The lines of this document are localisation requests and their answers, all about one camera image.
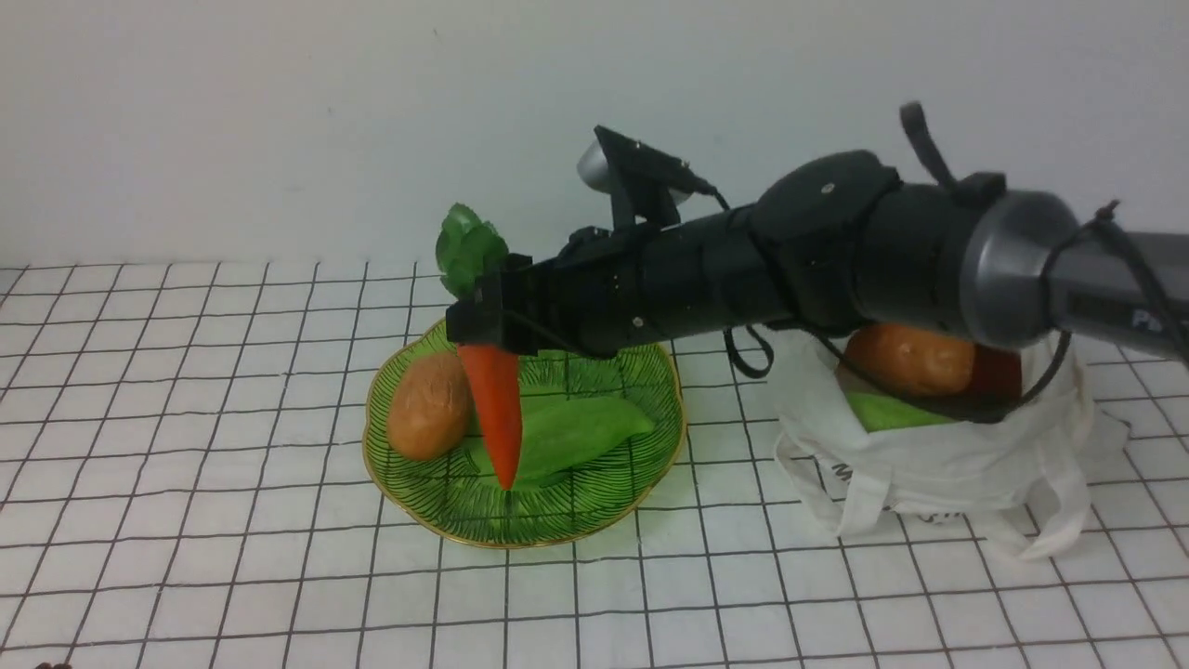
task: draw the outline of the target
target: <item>gold rim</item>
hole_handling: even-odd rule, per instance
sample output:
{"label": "gold rim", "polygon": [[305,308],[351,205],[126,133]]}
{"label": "gold rim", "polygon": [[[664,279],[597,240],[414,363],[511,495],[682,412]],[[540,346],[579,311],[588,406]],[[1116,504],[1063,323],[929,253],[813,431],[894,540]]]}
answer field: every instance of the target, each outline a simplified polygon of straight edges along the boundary
{"label": "gold rim", "polygon": [[661,347],[660,345],[650,345],[652,347],[655,347],[655,348],[660,349],[661,353],[665,354],[665,361],[668,362],[668,366],[669,366],[669,373],[672,374],[672,378],[673,378],[673,392],[677,395],[678,409],[681,412],[681,438],[678,442],[677,448],[673,449],[673,456],[669,457],[668,463],[665,465],[665,469],[661,471],[660,476],[658,476],[656,480],[653,481],[653,484],[650,486],[648,486],[647,488],[644,488],[643,491],[641,491],[640,496],[637,496],[636,499],[633,500],[633,503],[630,505],[628,505],[627,509],[623,510],[623,513],[621,513],[619,516],[616,516],[611,520],[608,520],[603,525],[599,525],[598,528],[596,528],[596,529],[593,529],[593,530],[591,530],[589,532],[583,532],[580,535],[574,535],[573,537],[570,537],[567,539],[558,539],[558,541],[554,541],[554,542],[539,542],[539,543],[535,543],[535,544],[499,544],[499,543],[495,543],[495,542],[476,542],[474,539],[467,539],[466,537],[459,537],[457,535],[451,535],[449,532],[446,532],[445,530],[438,528],[436,525],[434,525],[429,520],[426,520],[424,518],[421,517],[421,515],[419,515],[415,511],[413,511],[411,509],[409,509],[408,505],[405,505],[403,501],[401,501],[400,499],[397,499],[396,496],[394,496],[392,493],[390,493],[388,488],[385,488],[383,485],[380,485],[379,479],[376,476],[376,472],[375,472],[375,469],[372,469],[371,459],[367,457],[367,433],[371,431],[371,411],[367,411],[367,410],[371,408],[372,393],[376,391],[376,380],[379,379],[379,373],[383,372],[385,367],[388,367],[389,365],[391,365],[392,361],[395,361],[397,359],[397,356],[400,356],[404,352],[411,349],[413,347],[416,347],[417,345],[420,345],[428,336],[429,332],[432,332],[433,329],[435,329],[438,326],[440,326],[445,321],[446,321],[446,318],[441,318],[438,322],[434,322],[433,324],[430,324],[429,328],[426,329],[421,334],[420,337],[417,337],[413,343],[405,345],[398,352],[396,352],[395,354],[392,354],[391,356],[389,356],[388,360],[384,361],[384,365],[382,365],[379,367],[379,370],[376,371],[376,377],[372,377],[372,383],[367,386],[367,403],[364,405],[364,410],[366,411],[367,416],[364,419],[364,434],[363,434],[363,440],[360,442],[360,453],[361,453],[361,455],[364,457],[364,466],[367,468],[367,476],[371,478],[372,484],[375,484],[376,487],[379,488],[380,494],[383,494],[385,498],[388,498],[388,501],[390,501],[390,503],[395,504],[396,506],[401,507],[402,510],[404,510],[404,512],[407,515],[409,515],[410,518],[413,518],[414,520],[416,520],[419,524],[421,524],[423,528],[426,528],[430,532],[438,535],[439,537],[449,539],[452,542],[458,542],[460,544],[465,544],[465,545],[468,545],[468,547],[477,547],[477,548],[484,548],[484,549],[516,550],[516,549],[531,549],[531,548],[542,548],[542,547],[555,547],[555,545],[559,545],[559,544],[573,543],[573,542],[577,542],[579,539],[584,539],[586,537],[590,537],[591,535],[594,535],[596,532],[600,532],[603,530],[606,530],[611,525],[615,525],[616,523],[618,523],[618,522],[623,520],[624,518],[627,518],[633,511],[636,511],[636,509],[638,509],[640,505],[643,504],[644,499],[653,492],[653,488],[655,488],[656,485],[661,482],[661,479],[663,479],[669,473],[669,471],[673,469],[673,465],[677,463],[677,459],[678,459],[678,456],[681,455],[681,449],[685,448],[686,441],[688,440],[690,424],[688,424],[688,422],[686,421],[686,417],[685,417],[685,402],[684,402],[685,398],[681,396],[681,384],[678,381],[677,364],[673,360],[673,354],[669,353],[669,352],[666,352],[665,348]]}

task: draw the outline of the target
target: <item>fake vegetable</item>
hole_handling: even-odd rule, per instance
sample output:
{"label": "fake vegetable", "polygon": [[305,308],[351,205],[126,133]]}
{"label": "fake vegetable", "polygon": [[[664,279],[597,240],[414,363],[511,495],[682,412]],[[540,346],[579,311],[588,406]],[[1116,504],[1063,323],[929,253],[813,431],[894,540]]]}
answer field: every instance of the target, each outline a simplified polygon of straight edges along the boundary
{"label": "fake vegetable", "polygon": [[474,411],[499,487],[510,491],[521,453],[520,361],[485,345],[459,347],[458,355],[471,383]]}
{"label": "fake vegetable", "polygon": [[845,355],[887,386],[921,398],[956,396],[974,375],[974,343],[889,322],[856,332]]}
{"label": "fake vegetable", "polygon": [[471,391],[463,364],[453,354],[417,359],[392,393],[388,443],[409,460],[433,460],[466,435]]}
{"label": "fake vegetable", "polygon": [[[480,220],[466,204],[454,204],[442,220],[434,251],[442,285],[461,298],[471,295],[476,279],[499,269],[508,257],[508,244],[490,221]],[[497,347],[470,345],[458,347],[458,355],[470,380],[474,409],[499,485],[510,490],[521,448],[517,358]]]}
{"label": "fake vegetable", "polygon": [[442,220],[434,254],[442,285],[455,297],[465,297],[474,290],[477,278],[499,269],[508,255],[508,244],[491,221],[480,220],[470,207],[457,203]]}
{"label": "fake vegetable", "polygon": [[847,393],[847,404],[868,433],[954,423],[950,418],[921,411],[887,396]]}
{"label": "fake vegetable", "polygon": [[[524,417],[524,450],[516,485],[541,485],[559,472],[590,462],[629,437],[654,429],[640,408],[616,397],[540,405]],[[467,455],[480,475],[492,474],[492,463],[483,452],[470,449]]]}

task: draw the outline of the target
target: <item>white wall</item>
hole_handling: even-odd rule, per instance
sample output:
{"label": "white wall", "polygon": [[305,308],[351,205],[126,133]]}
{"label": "white wall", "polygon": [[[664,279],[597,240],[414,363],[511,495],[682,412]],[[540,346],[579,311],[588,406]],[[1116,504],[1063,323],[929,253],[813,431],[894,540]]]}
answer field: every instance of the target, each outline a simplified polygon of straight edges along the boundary
{"label": "white wall", "polygon": [[[427,257],[454,200],[514,247],[609,222],[606,124],[734,201],[824,152],[1189,229],[1184,0],[0,0],[0,264]],[[709,210],[706,203],[688,213]]]}

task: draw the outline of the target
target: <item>potato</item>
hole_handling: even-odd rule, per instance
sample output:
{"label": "potato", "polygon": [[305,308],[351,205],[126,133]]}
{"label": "potato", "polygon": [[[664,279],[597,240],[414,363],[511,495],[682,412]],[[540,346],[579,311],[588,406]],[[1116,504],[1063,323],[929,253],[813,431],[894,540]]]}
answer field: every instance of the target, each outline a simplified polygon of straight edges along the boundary
{"label": "potato", "polygon": [[956,396],[974,375],[974,343],[891,322],[855,332],[845,355],[885,385],[916,397]]}
{"label": "potato", "polygon": [[451,353],[414,361],[392,393],[388,444],[409,460],[433,460],[466,435],[471,386],[463,362]]}

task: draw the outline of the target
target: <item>strap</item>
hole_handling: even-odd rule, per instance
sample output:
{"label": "strap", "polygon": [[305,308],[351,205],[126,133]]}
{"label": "strap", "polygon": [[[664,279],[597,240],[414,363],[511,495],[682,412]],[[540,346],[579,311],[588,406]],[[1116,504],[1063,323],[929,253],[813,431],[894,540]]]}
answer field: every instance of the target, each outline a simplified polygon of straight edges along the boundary
{"label": "strap", "polygon": [[735,366],[735,370],[740,371],[740,374],[747,377],[748,379],[760,380],[772,372],[772,361],[775,360],[776,354],[772,351],[772,345],[769,345],[768,341],[761,337],[760,333],[755,330],[755,327],[748,324],[746,329],[748,330],[748,334],[750,334],[751,339],[760,345],[760,349],[763,351],[763,359],[767,361],[767,365],[765,365],[761,370],[756,370],[743,361],[743,356],[740,355],[740,351],[735,347],[735,333],[731,332],[730,327],[723,329],[723,343],[726,345],[726,358],[731,361],[731,365]]}
{"label": "strap", "polygon": [[970,515],[970,522],[993,545],[1024,561],[1050,557],[1074,545],[1090,513],[1090,490],[1069,443],[1044,440],[1037,456],[1045,482],[1057,493],[1058,507],[1036,539],[1030,542],[998,511]]}
{"label": "strap", "polygon": [[811,455],[795,440],[781,433],[773,452],[797,494],[826,532],[842,537],[868,532],[875,528],[892,487],[891,475],[873,476],[863,471],[854,471],[847,488],[847,500],[838,505],[826,494],[806,461],[795,460]]}

